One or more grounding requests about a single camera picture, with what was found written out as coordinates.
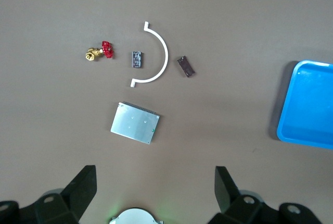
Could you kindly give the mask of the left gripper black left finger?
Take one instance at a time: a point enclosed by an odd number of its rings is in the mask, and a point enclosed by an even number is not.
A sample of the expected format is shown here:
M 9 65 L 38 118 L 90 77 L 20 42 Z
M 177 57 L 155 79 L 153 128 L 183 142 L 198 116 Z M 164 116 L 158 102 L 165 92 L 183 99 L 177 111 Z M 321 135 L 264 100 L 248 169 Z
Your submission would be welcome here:
M 85 166 L 60 192 L 34 203 L 37 223 L 79 223 L 97 192 L 96 166 Z

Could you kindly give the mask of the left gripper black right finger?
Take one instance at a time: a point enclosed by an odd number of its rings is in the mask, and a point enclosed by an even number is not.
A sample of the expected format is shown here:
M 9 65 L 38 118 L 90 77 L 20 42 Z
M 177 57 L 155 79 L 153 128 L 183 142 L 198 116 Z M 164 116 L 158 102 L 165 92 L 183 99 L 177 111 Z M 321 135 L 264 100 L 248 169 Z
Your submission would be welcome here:
M 220 212 L 209 223 L 279 223 L 278 211 L 258 197 L 241 193 L 224 166 L 216 166 L 214 193 Z

